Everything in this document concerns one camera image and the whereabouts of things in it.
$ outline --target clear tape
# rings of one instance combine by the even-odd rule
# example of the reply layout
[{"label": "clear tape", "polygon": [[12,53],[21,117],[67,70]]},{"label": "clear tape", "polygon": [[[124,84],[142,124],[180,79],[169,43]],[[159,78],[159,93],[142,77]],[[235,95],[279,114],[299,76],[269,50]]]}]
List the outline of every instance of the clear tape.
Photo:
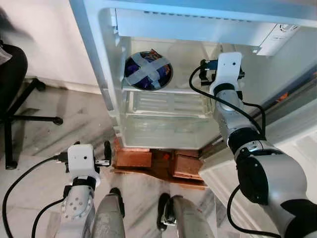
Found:
[{"label": "clear tape", "polygon": [[134,54],[131,56],[131,58],[140,66],[140,69],[126,77],[126,80],[133,85],[140,82],[144,77],[148,76],[152,81],[153,86],[155,88],[160,88],[160,84],[158,82],[159,73],[157,70],[164,65],[169,64],[170,62],[164,57],[156,59],[152,62],[148,62],[141,56],[140,53]]}]

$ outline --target chair wheel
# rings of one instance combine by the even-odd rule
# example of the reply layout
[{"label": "chair wheel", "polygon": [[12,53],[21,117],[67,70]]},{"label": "chair wheel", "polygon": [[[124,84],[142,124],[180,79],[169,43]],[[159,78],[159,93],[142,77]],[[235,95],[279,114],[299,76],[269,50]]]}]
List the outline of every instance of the chair wheel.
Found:
[{"label": "chair wheel", "polygon": [[39,92],[45,91],[45,89],[46,89],[45,83],[39,81],[39,82],[36,84],[36,89],[37,89]]},{"label": "chair wheel", "polygon": [[5,163],[6,170],[15,170],[17,166],[18,163],[16,161],[10,161]]},{"label": "chair wheel", "polygon": [[55,117],[55,120],[53,121],[53,123],[54,123],[55,125],[62,125],[62,124],[63,124],[63,119],[62,119],[62,118]]}]

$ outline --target wooden board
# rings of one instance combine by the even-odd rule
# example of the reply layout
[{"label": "wooden board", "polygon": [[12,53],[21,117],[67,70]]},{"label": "wooden board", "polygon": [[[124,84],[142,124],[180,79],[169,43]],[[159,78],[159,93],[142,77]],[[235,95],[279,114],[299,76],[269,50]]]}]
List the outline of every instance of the wooden board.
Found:
[{"label": "wooden board", "polygon": [[151,152],[116,151],[116,167],[145,167],[152,164]]},{"label": "wooden board", "polygon": [[113,171],[115,173],[145,174],[170,183],[184,185],[187,188],[204,189],[205,187],[208,187],[200,180],[173,177],[169,166],[171,154],[160,150],[151,150],[151,152],[152,166],[150,168],[115,167]]},{"label": "wooden board", "polygon": [[202,165],[203,163],[197,158],[176,154],[172,158],[171,173],[174,177],[178,178],[202,180],[198,175],[198,171]]},{"label": "wooden board", "polygon": [[185,156],[199,158],[200,154],[201,154],[200,150],[175,150],[175,155],[185,155]]}]

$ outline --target baseboard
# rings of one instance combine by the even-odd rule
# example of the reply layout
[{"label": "baseboard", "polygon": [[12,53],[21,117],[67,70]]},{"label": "baseboard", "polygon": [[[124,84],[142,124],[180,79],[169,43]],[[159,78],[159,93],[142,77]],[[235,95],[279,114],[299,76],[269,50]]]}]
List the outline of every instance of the baseboard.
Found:
[{"label": "baseboard", "polygon": [[26,76],[25,81],[30,82],[33,78],[38,78],[47,86],[54,87],[54,88],[64,88],[68,90],[74,90],[74,91],[85,92],[85,93],[101,94],[100,88],[97,85],[65,82],[60,80],[53,80],[53,79],[34,77],[34,76]]}]

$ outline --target office chair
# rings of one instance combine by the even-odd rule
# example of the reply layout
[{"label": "office chair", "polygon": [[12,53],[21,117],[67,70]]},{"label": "office chair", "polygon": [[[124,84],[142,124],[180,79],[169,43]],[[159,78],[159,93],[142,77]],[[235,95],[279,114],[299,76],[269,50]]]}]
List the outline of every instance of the office chair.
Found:
[{"label": "office chair", "polygon": [[15,102],[12,103],[22,85],[28,62],[20,48],[2,43],[0,43],[0,46],[4,51],[12,55],[10,60],[0,65],[0,123],[4,124],[5,168],[13,170],[16,169],[17,162],[13,161],[12,154],[12,122],[14,120],[52,121],[56,125],[61,125],[63,120],[59,117],[15,115],[33,89],[44,91],[45,84],[34,78]]}]

